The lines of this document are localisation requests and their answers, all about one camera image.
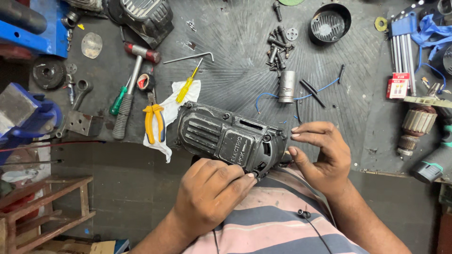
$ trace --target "black motor cover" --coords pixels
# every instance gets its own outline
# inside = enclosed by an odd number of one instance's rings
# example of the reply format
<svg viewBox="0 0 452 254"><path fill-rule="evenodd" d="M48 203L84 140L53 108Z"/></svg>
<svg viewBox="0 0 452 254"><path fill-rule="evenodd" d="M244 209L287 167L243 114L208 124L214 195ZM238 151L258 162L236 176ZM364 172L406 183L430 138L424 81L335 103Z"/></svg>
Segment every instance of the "black motor cover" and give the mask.
<svg viewBox="0 0 452 254"><path fill-rule="evenodd" d="M178 119L177 145L237 164L246 173L255 172L258 180L284 155L287 135L282 128L195 102L185 103Z"/></svg>
<svg viewBox="0 0 452 254"><path fill-rule="evenodd" d="M103 0L103 5L113 21L127 24L152 49L174 29L167 0Z"/></svg>

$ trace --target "red wire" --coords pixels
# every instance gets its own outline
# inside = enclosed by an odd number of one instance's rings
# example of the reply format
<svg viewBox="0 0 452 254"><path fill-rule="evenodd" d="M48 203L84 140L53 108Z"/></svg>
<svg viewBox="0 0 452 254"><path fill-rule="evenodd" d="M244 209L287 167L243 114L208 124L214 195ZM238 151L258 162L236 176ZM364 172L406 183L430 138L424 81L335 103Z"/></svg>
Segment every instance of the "red wire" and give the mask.
<svg viewBox="0 0 452 254"><path fill-rule="evenodd" d="M41 146L26 146L26 147L16 147L16 148L8 148L8 149L0 149L1 152L8 152L8 151L15 151L15 150L22 150L22 149L32 149L32 148L40 148L40 147L49 147L49 146L62 146L62 145L70 145L70 144L80 144L80 143L102 143L104 141L94 140L94 141L70 141L70 142L63 142L59 144L48 144L48 145L41 145Z"/></svg>

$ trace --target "yellow pliers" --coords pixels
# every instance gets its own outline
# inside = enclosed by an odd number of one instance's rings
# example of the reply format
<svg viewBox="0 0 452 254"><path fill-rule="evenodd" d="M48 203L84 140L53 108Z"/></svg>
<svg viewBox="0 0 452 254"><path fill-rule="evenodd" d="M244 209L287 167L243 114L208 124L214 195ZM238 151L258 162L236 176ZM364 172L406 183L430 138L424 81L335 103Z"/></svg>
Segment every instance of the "yellow pliers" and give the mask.
<svg viewBox="0 0 452 254"><path fill-rule="evenodd" d="M165 141L165 133L166 133L166 127L165 127L165 119L163 118L163 107L156 103L155 100L155 90L152 89L152 92L147 93L147 98L149 100L149 105L146 106L146 108L143 110L143 112L146 112L146 118L144 120L145 128L146 128L146 135L147 140L149 141L149 144L154 144L154 133L152 131L152 119L155 117L157 118L157 122L159 124L159 142Z"/></svg>

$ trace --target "white cloth rag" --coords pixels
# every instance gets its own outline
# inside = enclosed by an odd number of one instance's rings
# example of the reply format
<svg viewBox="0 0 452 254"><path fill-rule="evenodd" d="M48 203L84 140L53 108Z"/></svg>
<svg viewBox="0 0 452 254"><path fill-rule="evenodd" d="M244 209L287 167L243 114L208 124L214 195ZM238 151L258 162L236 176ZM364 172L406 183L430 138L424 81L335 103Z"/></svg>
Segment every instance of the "white cloth rag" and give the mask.
<svg viewBox="0 0 452 254"><path fill-rule="evenodd" d="M198 101L199 93L201 92L201 81L200 80L194 80L193 83L190 86L190 89L188 90L187 94L185 95L184 99L181 103L176 102L176 97L179 95L180 90L185 85L186 81L181 82L174 82L173 87L173 94L169 96L164 102L159 103L160 106L162 106L164 109L162 111L163 118L165 120L165 130L166 127L174 122L177 118L177 113L179 111L180 106L182 106L185 102L188 101ZM173 154L172 150L166 145L166 137L165 141L162 143L159 142L159 125L157 123L157 118L154 115L154 118L152 119L152 133L154 134L155 143L153 145L149 144L149 141L147 140L146 133L144 134L143 139L143 145L157 149L164 153L166 155L166 163L169 163L171 161L171 155Z"/></svg>

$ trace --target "blue machine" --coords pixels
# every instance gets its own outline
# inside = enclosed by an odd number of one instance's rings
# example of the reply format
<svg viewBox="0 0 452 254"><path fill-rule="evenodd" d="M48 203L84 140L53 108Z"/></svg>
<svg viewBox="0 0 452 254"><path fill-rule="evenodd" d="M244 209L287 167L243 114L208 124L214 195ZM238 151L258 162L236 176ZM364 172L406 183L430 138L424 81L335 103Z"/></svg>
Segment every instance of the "blue machine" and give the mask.
<svg viewBox="0 0 452 254"><path fill-rule="evenodd" d="M44 98L31 94L17 83L10 83L0 94L0 148L14 148L29 144L59 128L63 121L60 107ZM11 152L0 152L3 165Z"/></svg>
<svg viewBox="0 0 452 254"><path fill-rule="evenodd" d="M30 0L28 8L13 1L0 0L0 42L27 48L35 54L67 58L68 30L61 18L68 12L69 5L60 0ZM29 13L35 14L36 18L24 20Z"/></svg>

